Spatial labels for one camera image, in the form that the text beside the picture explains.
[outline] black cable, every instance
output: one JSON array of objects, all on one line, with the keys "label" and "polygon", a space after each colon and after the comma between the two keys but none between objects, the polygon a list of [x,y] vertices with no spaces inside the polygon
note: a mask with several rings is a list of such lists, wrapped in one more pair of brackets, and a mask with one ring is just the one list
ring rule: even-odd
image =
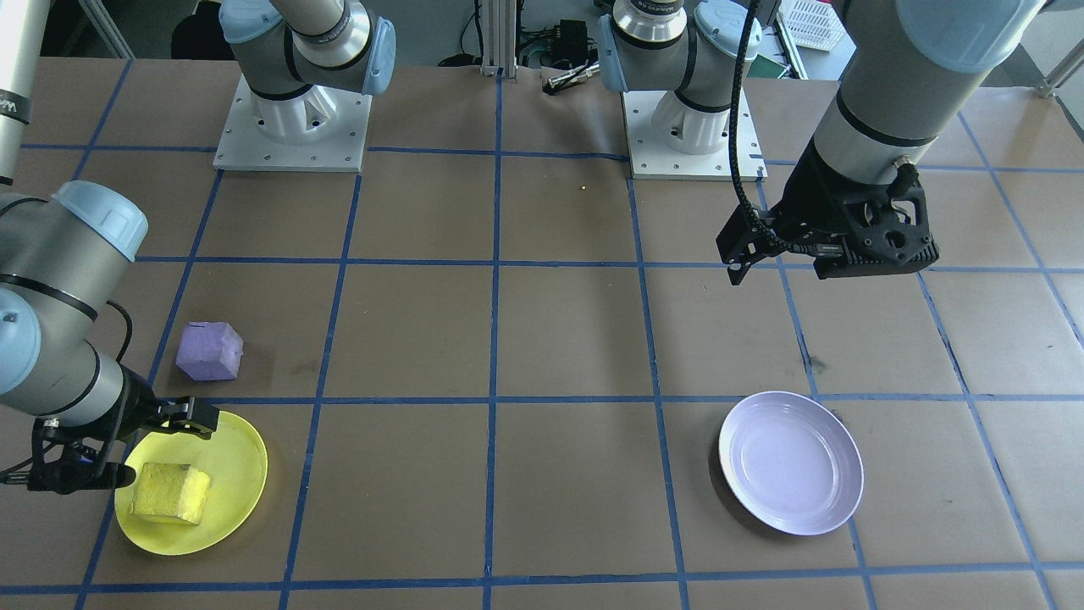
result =
[{"label": "black cable", "polygon": [[727,142],[731,156],[731,182],[734,184],[734,193],[738,197],[738,205],[745,211],[749,225],[765,235],[769,244],[773,248],[782,248],[796,254],[810,254],[813,246],[791,243],[775,234],[772,229],[761,219],[759,211],[746,195],[745,186],[741,184],[741,170],[738,167],[738,113],[741,102],[741,72],[745,66],[746,51],[749,49],[749,37],[752,35],[752,24],[757,20],[757,11],[760,9],[760,0],[750,0],[746,10],[745,26],[741,28],[741,39],[738,43],[737,59],[734,62],[734,87],[731,91],[731,116],[730,116],[730,141]]},{"label": "black cable", "polygon": [[116,310],[120,317],[125,320],[125,342],[120,345],[120,351],[117,352],[117,362],[119,363],[125,359],[125,354],[128,353],[128,346],[132,342],[132,317],[128,315],[128,312],[120,307],[120,303],[115,300],[106,300],[106,304],[109,308]]},{"label": "black cable", "polygon": [[475,0],[475,30],[478,33],[478,55],[486,56],[486,46],[481,40],[481,0]]}]

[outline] label on robot arm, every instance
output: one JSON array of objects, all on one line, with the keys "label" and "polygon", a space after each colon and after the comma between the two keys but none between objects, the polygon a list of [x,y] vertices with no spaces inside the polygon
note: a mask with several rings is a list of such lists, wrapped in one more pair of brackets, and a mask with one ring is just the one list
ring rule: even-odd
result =
[{"label": "label on robot arm", "polygon": [[22,122],[30,124],[30,99],[14,91],[0,89],[0,116],[8,116]]}]

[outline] yellow sponge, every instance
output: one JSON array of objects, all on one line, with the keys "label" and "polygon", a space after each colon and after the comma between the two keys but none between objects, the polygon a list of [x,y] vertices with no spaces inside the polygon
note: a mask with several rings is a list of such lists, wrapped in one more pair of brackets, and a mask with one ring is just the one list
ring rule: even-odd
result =
[{"label": "yellow sponge", "polygon": [[130,512],[157,523],[198,525],[210,476],[190,464],[145,463],[136,480]]}]

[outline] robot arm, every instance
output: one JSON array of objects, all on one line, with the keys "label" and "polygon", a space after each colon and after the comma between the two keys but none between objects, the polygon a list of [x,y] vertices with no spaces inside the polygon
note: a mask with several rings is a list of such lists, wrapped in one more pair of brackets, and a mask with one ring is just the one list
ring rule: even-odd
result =
[{"label": "robot arm", "polygon": [[[86,341],[136,259],[147,229],[142,211],[85,181],[48,200],[5,192],[29,122],[48,9],[0,0],[0,405],[37,418],[29,471],[5,471],[0,481],[67,494],[134,481],[131,469],[107,462],[117,439],[138,429],[209,439],[218,410],[192,398],[157,399]],[[391,77],[395,29],[357,0],[227,0],[220,16],[249,85],[268,102],[267,122],[301,140],[319,137],[311,113],[334,113],[305,96],[314,86],[376,94]],[[280,105],[297,99],[305,101]],[[53,446],[63,447],[61,457],[47,463]]]},{"label": "robot arm", "polygon": [[761,39],[754,23],[738,61],[746,10],[711,0],[686,14],[683,0],[618,0],[599,22],[598,63],[614,91],[662,90],[651,115],[655,134],[693,155],[722,150],[736,64],[747,72]]},{"label": "robot arm", "polygon": [[918,160],[1040,10],[1084,2],[833,4],[857,52],[782,200],[760,218],[735,210],[720,232],[735,285],[752,263],[785,249],[816,255],[822,278],[907,273],[935,261]]}]

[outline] grid square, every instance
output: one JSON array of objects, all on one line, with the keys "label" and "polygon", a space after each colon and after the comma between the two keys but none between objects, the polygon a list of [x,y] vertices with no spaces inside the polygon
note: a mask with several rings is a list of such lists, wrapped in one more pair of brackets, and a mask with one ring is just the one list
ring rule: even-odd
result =
[{"label": "grid square", "polygon": [[82,151],[22,148],[12,177],[15,192],[49,198],[64,182],[72,179]]},{"label": "grid square", "polygon": [[328,397],[486,397],[492,269],[353,265]]},{"label": "grid square", "polygon": [[1058,608],[1084,608],[1084,572],[1046,572]]},{"label": "grid square", "polygon": [[635,269],[501,269],[502,397],[651,394]]},{"label": "grid square", "polygon": [[1037,273],[926,273],[976,394],[1084,394],[1084,351]]},{"label": "grid square", "polygon": [[772,610],[857,610],[866,608],[861,579],[787,579],[689,583],[692,610],[771,608]]},{"label": "grid square", "polygon": [[492,156],[370,152],[363,172],[350,256],[493,257]]},{"label": "grid square", "polygon": [[289,594],[293,610],[332,610],[335,608],[386,608],[413,610],[478,610],[481,588],[390,588],[365,590],[294,590]]},{"label": "grid square", "polygon": [[789,273],[817,390],[960,392],[952,361],[913,275],[818,280]]},{"label": "grid square", "polygon": [[678,583],[496,587],[493,610],[680,610]]},{"label": "grid square", "polygon": [[734,496],[719,464],[719,431],[733,406],[668,403],[664,407],[685,570],[856,568],[847,528],[823,536],[787,535],[760,522]]},{"label": "grid square", "polygon": [[34,77],[28,144],[86,144],[125,67],[121,60],[40,57]]},{"label": "grid square", "polygon": [[[775,178],[772,168],[772,180]],[[728,182],[636,180],[636,215],[644,260],[720,262],[715,235],[738,205]],[[756,200],[757,191],[746,193]]]},{"label": "grid square", "polygon": [[834,80],[747,80],[745,90],[764,158],[798,160],[838,88]]},{"label": "grid square", "polygon": [[1084,403],[980,403],[1040,561],[1084,561]]},{"label": "grid square", "polygon": [[938,265],[1036,265],[989,173],[926,170],[921,181]]},{"label": "grid square", "polygon": [[625,164],[516,157],[501,163],[502,259],[636,259]]},{"label": "grid square", "polygon": [[515,80],[504,80],[504,137],[506,151],[549,153],[629,154],[621,95],[599,79],[542,94],[546,79],[557,69],[516,68]]},{"label": "grid square", "polygon": [[1047,608],[1031,571],[875,576],[879,610]]},{"label": "grid square", "polygon": [[4,610],[72,610],[74,595],[8,595],[0,597]]},{"label": "grid square", "polygon": [[201,256],[338,258],[357,177],[228,171]]},{"label": "grid square", "polygon": [[666,395],[809,392],[779,272],[648,269],[659,384]]},{"label": "grid square", "polygon": [[[311,405],[220,405],[248,420],[268,450],[268,480],[256,509],[236,532],[183,557],[160,557],[131,544],[116,521],[98,560],[94,582],[274,582],[282,579],[309,441]],[[214,482],[214,472],[209,472]]]},{"label": "grid square", "polygon": [[495,87],[476,66],[396,66],[388,90],[373,98],[369,145],[491,151]]},{"label": "grid square", "polygon": [[279,608],[279,593],[261,592],[217,592],[217,593],[118,593],[112,595],[90,595],[86,610],[274,610]]},{"label": "grid square", "polygon": [[210,160],[206,153],[94,151],[80,179],[117,191],[146,213],[141,256],[188,256],[215,183]]},{"label": "grid square", "polygon": [[653,405],[500,405],[498,421],[494,574],[674,570]]},{"label": "grid square", "polygon": [[[159,397],[313,397],[337,264],[197,262],[181,299]],[[245,341],[234,381],[196,382],[173,366],[184,326],[229,323]]]},{"label": "grid square", "polygon": [[216,146],[240,78],[235,62],[140,60],[98,143]]},{"label": "grid square", "polygon": [[482,575],[485,405],[325,405],[295,580]]},{"label": "grid square", "polygon": [[[183,272],[183,262],[136,262],[125,271],[113,290],[111,298],[132,317],[132,340],[121,364],[144,379],[154,366],[154,356],[158,352]],[[99,312],[87,339],[102,354],[114,355],[124,338],[124,319],[112,308],[106,308]]]},{"label": "grid square", "polygon": [[1084,168],[1084,145],[1055,98],[1030,88],[980,88],[964,118],[994,167]]},{"label": "grid square", "polygon": [[[0,408],[2,468],[29,457],[34,418]],[[5,488],[0,541],[9,558],[0,561],[4,585],[77,585],[82,583],[98,529],[112,492],[85,491],[69,496]],[[0,597],[0,602],[7,602]]]},{"label": "grid square", "polygon": [[1084,267],[1080,225],[1084,173],[997,173],[1031,243],[1047,267]]},{"label": "grid square", "polygon": [[966,404],[827,406],[863,452],[854,523],[869,566],[1028,560]]}]

